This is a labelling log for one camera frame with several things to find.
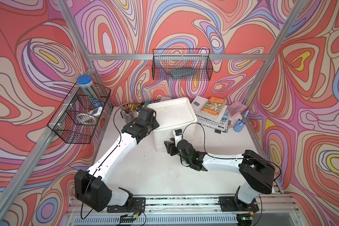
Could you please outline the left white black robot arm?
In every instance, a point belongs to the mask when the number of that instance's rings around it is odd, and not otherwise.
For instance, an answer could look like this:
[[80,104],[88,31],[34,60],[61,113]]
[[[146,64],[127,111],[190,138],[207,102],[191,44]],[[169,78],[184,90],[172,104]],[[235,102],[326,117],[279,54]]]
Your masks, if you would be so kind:
[[86,171],[79,170],[75,174],[76,199],[96,212],[107,206],[126,206],[133,194],[124,188],[110,188],[109,180],[124,157],[158,127],[156,111],[141,108],[138,117],[123,127],[108,151]]

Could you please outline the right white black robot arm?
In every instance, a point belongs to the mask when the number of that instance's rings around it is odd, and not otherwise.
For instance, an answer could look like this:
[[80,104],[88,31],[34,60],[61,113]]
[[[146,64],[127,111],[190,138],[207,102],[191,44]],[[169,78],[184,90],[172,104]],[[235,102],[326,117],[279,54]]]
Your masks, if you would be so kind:
[[178,155],[181,163],[195,171],[228,171],[240,174],[245,179],[236,190],[234,201],[250,204],[260,194],[269,195],[273,191],[275,167],[252,150],[243,154],[216,156],[195,150],[187,140],[164,142],[167,153]]

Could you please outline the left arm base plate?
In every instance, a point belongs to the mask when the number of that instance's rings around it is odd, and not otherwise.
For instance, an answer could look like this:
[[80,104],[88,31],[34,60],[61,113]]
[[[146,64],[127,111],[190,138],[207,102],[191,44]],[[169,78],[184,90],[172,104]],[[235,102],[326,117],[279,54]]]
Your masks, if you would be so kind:
[[107,206],[107,213],[125,213],[134,211],[145,211],[146,209],[146,198],[145,197],[134,197],[130,198],[124,206]]

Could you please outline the white drawer cabinet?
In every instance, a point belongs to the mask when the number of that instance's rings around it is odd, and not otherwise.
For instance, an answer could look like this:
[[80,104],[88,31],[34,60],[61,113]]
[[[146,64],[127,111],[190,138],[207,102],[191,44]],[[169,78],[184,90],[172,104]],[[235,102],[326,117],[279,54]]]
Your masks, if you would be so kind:
[[147,107],[156,111],[156,120],[160,125],[152,132],[157,152],[166,152],[164,142],[174,137],[174,130],[183,130],[185,132],[184,139],[188,141],[195,137],[194,123],[197,122],[197,116],[188,98],[152,103]]

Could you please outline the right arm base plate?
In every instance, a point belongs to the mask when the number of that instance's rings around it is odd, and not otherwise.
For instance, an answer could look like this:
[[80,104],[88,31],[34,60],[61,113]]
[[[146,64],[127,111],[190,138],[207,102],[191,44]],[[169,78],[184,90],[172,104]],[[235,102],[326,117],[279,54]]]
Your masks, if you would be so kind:
[[245,204],[242,201],[235,199],[234,196],[220,196],[218,198],[222,212],[253,212],[259,211],[259,206],[256,199],[253,199],[250,204]]

